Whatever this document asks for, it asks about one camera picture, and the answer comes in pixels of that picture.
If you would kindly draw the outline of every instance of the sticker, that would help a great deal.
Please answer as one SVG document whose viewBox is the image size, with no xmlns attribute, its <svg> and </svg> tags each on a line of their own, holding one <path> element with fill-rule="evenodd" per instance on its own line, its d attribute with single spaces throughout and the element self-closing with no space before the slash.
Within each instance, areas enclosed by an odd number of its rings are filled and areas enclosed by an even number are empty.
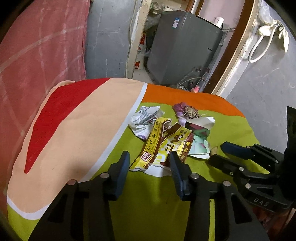
<svg viewBox="0 0 296 241">
<path fill-rule="evenodd" d="M 179 18 L 175 18 L 174 24 L 173 24 L 173 28 L 177 28 L 178 23 L 179 23 Z"/>
</svg>

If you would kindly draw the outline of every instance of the green cloth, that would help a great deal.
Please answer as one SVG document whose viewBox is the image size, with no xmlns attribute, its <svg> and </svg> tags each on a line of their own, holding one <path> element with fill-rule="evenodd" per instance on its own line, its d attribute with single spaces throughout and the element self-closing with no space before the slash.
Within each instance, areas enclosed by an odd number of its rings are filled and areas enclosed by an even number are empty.
<svg viewBox="0 0 296 241">
<path fill-rule="evenodd" d="M 175 113 L 170 105 L 157 103 L 141 103 L 141 106 L 157 106 L 165 112 L 164 117 L 177 122 Z M 211 147 L 218 146 L 218 154 L 225 156 L 220 145 L 229 141 L 241 146 L 258 143 L 253 130 L 247 120 L 241 116 L 227 116 L 213 111 L 199 111 L 204 116 L 215 118 L 215 125 L 211 129 L 208 141 Z M 106 172 L 109 166 L 117 162 L 122 151 L 127 150 L 131 156 L 131 163 L 140 153 L 144 142 L 135 137 L 127 128 L 117 145 L 102 165 L 97 176 Z M 232 178 L 220 170 L 208 165 L 207 160 L 187 157 L 186 162 L 193 172 L 197 172 L 210 181 L 223 182 Z M 247 160 L 244 165 L 250 171 L 268 173 L 256 163 Z M 128 172 L 123 194 L 116 202 L 110 201 L 110 211 L 116 241 L 181 241 L 184 239 L 189 202 L 182 202 L 176 195 L 172 177 L 153 177 L 143 172 Z M 210 202 L 210 238 L 215 236 L 214 202 Z M 38 220 L 26 220 L 8 207 L 8 218 L 11 226 L 23 239 L 28 240 Z"/>
</svg>

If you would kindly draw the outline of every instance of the gray washing machine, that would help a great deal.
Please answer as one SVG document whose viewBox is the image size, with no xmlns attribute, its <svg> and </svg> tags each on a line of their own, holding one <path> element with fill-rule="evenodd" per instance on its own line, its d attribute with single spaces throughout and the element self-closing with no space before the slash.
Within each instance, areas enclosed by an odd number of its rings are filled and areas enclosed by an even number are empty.
<svg viewBox="0 0 296 241">
<path fill-rule="evenodd" d="M 163 12 L 147 68 L 160 85 L 175 85 L 194 68 L 201 77 L 222 39 L 216 25 L 181 11 Z"/>
</svg>

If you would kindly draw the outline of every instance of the pink blanket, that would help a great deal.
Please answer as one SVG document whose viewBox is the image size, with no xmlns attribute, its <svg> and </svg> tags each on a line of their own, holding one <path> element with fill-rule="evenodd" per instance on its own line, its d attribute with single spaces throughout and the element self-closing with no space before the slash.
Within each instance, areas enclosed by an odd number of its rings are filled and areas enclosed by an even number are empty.
<svg viewBox="0 0 296 241">
<path fill-rule="evenodd" d="M 0 44 L 0 208 L 13 163 L 50 89 L 86 78 L 89 0 L 35 0 Z"/>
</svg>

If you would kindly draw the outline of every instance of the white cloth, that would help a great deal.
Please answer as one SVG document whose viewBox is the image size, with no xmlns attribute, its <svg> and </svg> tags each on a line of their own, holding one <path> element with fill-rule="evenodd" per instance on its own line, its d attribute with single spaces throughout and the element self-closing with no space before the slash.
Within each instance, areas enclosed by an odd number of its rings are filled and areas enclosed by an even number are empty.
<svg viewBox="0 0 296 241">
<path fill-rule="evenodd" d="M 160 109 L 160 106 L 141 106 L 140 110 L 131 117 L 128 125 L 135 136 L 146 141 L 155 120 L 163 115 L 164 112 Z"/>
<path fill-rule="evenodd" d="M 288 31 L 285 29 L 284 25 L 280 20 L 273 20 L 272 23 L 267 23 L 265 26 L 262 26 L 258 29 L 258 34 L 263 35 L 263 36 L 270 36 L 273 28 L 277 26 L 277 32 L 279 33 L 279 39 L 283 38 L 284 39 L 284 49 L 285 52 L 288 51 L 288 46 L 289 46 L 289 35 Z"/>
</svg>

